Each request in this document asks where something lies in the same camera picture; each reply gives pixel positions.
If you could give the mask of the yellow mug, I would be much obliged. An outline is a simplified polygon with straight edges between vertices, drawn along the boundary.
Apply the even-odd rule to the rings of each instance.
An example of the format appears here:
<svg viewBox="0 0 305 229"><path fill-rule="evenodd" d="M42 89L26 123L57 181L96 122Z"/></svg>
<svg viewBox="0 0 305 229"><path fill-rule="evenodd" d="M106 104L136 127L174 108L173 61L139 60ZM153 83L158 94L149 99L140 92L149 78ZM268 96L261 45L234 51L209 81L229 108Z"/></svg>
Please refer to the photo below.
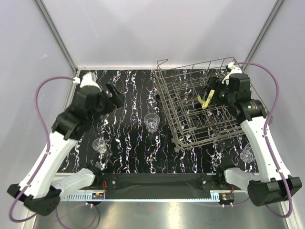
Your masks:
<svg viewBox="0 0 305 229"><path fill-rule="evenodd" d="M203 110L205 110L208 105L210 104L213 95L214 95L215 90L211 89L202 89L198 96L197 96L197 100L199 101L199 103L201 104L201 108Z"/></svg>

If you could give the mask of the clear glass tumbler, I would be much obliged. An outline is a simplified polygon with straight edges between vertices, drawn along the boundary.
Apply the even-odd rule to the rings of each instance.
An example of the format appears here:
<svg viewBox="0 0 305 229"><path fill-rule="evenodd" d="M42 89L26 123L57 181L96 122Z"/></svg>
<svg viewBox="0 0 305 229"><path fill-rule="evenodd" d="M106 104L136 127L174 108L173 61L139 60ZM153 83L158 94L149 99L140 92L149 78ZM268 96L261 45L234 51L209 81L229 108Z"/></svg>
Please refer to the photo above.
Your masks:
<svg viewBox="0 0 305 229"><path fill-rule="evenodd" d="M150 133L154 133L158 130L158 126L160 123L160 117L155 113L148 113L144 117L145 126Z"/></svg>

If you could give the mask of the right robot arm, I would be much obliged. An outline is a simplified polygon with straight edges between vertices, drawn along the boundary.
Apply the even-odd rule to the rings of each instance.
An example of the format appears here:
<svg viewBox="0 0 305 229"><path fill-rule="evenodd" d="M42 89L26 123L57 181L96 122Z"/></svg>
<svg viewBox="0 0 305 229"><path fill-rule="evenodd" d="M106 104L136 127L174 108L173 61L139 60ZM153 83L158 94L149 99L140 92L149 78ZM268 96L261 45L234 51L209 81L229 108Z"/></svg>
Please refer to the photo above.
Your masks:
<svg viewBox="0 0 305 229"><path fill-rule="evenodd" d="M291 201L302 187L283 163L268 127L267 114L261 101L252 98L250 78L233 73L228 79L210 77L204 95L209 102L225 105L244 131L259 169L259 175L237 167L225 167L216 177L220 189L234 185L246 191L255 206Z"/></svg>

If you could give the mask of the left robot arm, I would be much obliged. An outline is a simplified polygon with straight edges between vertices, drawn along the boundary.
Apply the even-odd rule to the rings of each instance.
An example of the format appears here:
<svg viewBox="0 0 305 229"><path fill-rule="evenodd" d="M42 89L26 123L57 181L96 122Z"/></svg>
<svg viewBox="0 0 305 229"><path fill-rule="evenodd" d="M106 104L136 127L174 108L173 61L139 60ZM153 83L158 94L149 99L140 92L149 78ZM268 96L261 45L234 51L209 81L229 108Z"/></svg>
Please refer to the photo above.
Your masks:
<svg viewBox="0 0 305 229"><path fill-rule="evenodd" d="M125 98L113 85L105 85L107 95L96 83L81 86L72 103L60 113L51 128L48 142L28 175L7 192L24 206L41 216L51 214L66 196L84 187L102 186L102 173L95 166L53 181L68 153L101 116L123 107Z"/></svg>

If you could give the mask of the clear glass left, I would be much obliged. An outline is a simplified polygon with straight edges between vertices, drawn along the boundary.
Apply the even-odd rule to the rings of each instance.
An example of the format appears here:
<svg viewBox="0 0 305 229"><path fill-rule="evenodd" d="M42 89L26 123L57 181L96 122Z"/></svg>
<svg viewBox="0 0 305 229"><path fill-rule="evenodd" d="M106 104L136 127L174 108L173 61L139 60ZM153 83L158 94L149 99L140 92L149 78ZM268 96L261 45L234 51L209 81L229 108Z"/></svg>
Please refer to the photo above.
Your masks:
<svg viewBox="0 0 305 229"><path fill-rule="evenodd" d="M107 151L107 145L102 138L97 138L93 141L92 147L95 151L99 152L100 154L104 154Z"/></svg>

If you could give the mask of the clear glass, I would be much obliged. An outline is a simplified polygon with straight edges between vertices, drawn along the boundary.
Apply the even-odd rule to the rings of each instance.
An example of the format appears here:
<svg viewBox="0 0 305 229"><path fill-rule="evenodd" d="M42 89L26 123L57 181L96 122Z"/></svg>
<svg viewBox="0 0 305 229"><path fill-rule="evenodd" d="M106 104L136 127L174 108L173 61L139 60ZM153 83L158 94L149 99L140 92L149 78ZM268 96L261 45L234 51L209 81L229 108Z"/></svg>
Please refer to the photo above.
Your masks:
<svg viewBox="0 0 305 229"><path fill-rule="evenodd" d="M102 138L97 138L93 141L92 147L95 151L99 152L100 154L104 154L107 151L107 145Z"/></svg>
<svg viewBox="0 0 305 229"><path fill-rule="evenodd" d="M240 158L245 163L252 163L255 161L255 156L250 143L243 148L242 152L240 153Z"/></svg>

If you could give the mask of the black marbled mat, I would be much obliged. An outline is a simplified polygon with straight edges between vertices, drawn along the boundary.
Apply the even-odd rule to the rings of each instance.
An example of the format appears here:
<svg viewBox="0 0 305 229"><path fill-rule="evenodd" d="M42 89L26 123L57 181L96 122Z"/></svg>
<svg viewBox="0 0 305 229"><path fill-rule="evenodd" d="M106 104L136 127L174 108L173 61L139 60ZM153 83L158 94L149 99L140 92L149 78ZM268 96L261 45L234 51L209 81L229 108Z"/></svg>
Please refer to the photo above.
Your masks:
<svg viewBox="0 0 305 229"><path fill-rule="evenodd" d="M59 168L73 173L94 163L92 143L103 138L110 152L100 159L107 173L214 173L219 167L236 166L258 172L255 162L245 163L240 153L248 143L245 135L187 150L176 150L162 102L157 93L156 70L96 70L98 83L112 83L124 96L125 104L93 123L69 152ZM144 117L158 114L160 123L148 132Z"/></svg>

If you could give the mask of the clear glass right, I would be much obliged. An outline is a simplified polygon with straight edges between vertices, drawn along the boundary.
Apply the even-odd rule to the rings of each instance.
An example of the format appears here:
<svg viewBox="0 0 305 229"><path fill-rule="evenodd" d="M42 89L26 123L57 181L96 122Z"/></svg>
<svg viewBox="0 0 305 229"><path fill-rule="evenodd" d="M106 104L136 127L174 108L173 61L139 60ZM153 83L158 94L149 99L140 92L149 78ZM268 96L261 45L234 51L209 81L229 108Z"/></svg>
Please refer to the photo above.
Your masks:
<svg viewBox="0 0 305 229"><path fill-rule="evenodd" d="M250 143L243 148L242 152L240 153L240 158L245 163L252 163L255 161L255 156Z"/></svg>

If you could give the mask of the left aluminium corner post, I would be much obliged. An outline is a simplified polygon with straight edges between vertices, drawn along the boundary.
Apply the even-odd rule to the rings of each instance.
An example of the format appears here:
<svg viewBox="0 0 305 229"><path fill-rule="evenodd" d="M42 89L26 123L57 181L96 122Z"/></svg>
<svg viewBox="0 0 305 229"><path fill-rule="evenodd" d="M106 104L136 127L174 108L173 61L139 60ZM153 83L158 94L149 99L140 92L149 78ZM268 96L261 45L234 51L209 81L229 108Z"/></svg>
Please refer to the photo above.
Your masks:
<svg viewBox="0 0 305 229"><path fill-rule="evenodd" d="M45 23L46 23L48 29L50 30L52 36L54 37L60 51L62 52L65 60L67 61L69 67L71 68L73 73L76 73L78 70L78 67L75 64L74 60L72 59L72 56L70 55L66 45L64 44L64 41L61 38L47 7L45 6L45 4L42 0L34 0L34 3L37 6L39 12L41 13L43 19L45 20Z"/></svg>

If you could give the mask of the aluminium corner post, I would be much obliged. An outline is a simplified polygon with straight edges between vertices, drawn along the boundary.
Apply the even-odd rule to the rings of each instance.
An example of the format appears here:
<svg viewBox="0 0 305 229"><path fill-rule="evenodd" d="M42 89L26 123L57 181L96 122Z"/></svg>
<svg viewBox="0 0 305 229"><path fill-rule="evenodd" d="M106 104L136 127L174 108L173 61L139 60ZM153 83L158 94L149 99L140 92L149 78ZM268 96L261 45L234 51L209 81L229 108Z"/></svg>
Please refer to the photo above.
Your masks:
<svg viewBox="0 0 305 229"><path fill-rule="evenodd" d="M50 30L52 36L54 37L60 51L62 52L65 60L67 61L69 67L71 68L73 73L76 73L78 70L78 67L75 64L74 60L72 59L72 56L70 55L66 45L64 44L64 41L61 38L47 7L45 6L45 4L42 0L34 0L34 3L37 6L39 12L41 13L43 19L45 20L45 23L46 23L48 29Z"/></svg>
<svg viewBox="0 0 305 229"><path fill-rule="evenodd" d="M282 9L283 5L285 4L285 0L276 0L275 4L273 5L269 15L267 16L267 19L265 20L262 28L260 29L250 51L248 52L248 55L245 58L244 62L251 62L255 53L257 52L258 48L260 47L262 41L264 40L267 32L271 28L273 22L275 21L278 13Z"/></svg>

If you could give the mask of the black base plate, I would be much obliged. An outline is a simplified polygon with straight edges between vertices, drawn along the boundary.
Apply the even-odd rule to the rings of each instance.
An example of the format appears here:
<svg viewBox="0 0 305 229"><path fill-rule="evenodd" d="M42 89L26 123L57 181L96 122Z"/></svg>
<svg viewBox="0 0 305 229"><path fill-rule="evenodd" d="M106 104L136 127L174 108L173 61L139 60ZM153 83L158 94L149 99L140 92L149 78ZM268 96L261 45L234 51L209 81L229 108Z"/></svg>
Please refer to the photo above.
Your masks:
<svg viewBox="0 0 305 229"><path fill-rule="evenodd" d="M106 183L108 190L127 187L192 187L202 190L229 190L230 185L221 183L217 174L210 173L103 173L100 182Z"/></svg>

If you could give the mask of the aluminium rail front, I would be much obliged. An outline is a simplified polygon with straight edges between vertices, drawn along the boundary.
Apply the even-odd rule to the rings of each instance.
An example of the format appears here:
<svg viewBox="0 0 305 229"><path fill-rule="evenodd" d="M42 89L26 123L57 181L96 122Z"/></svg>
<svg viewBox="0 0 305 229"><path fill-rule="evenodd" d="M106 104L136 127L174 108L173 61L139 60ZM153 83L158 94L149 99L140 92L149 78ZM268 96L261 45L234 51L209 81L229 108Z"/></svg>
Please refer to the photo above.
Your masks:
<svg viewBox="0 0 305 229"><path fill-rule="evenodd" d="M81 190L62 198L62 201L74 202L220 202L231 195L230 191L200 190L196 193L181 192L141 192L127 191L118 193L109 191Z"/></svg>

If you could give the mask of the right aluminium corner post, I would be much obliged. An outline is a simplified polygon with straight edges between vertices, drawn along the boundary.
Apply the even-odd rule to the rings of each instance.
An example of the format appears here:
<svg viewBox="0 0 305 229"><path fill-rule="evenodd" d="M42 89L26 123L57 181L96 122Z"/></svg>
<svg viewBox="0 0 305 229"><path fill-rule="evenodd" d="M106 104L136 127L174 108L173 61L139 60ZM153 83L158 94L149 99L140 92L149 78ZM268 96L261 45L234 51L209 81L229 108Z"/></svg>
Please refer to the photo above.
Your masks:
<svg viewBox="0 0 305 229"><path fill-rule="evenodd" d="M276 0L275 4L273 5L269 15L267 16L267 19L265 20L262 28L260 29L250 51L248 52L248 55L245 58L244 62L251 62L255 53L257 52L258 48L260 47L262 41L264 40L267 32L271 28L273 22L275 21L278 13L282 9L283 5L285 4L285 0Z"/></svg>

